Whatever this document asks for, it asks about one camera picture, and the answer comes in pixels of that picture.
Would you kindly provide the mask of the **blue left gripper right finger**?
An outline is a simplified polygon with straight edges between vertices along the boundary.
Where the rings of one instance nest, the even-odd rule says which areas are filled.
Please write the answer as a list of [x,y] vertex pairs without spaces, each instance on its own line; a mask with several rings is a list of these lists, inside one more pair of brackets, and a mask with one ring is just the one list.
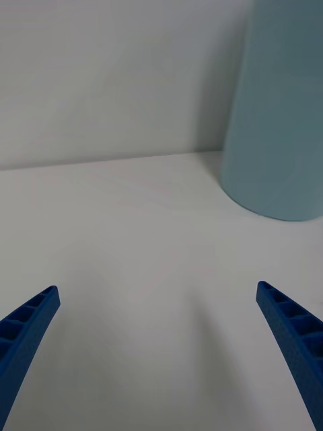
[[265,281],[257,285],[261,309],[316,430],[323,429],[323,323]]

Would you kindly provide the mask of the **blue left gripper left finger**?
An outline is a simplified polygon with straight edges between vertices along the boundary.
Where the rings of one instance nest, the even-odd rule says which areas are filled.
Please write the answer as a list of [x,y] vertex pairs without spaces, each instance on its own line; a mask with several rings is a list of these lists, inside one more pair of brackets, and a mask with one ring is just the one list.
[[34,355],[61,305],[50,286],[0,322],[0,427],[4,427]]

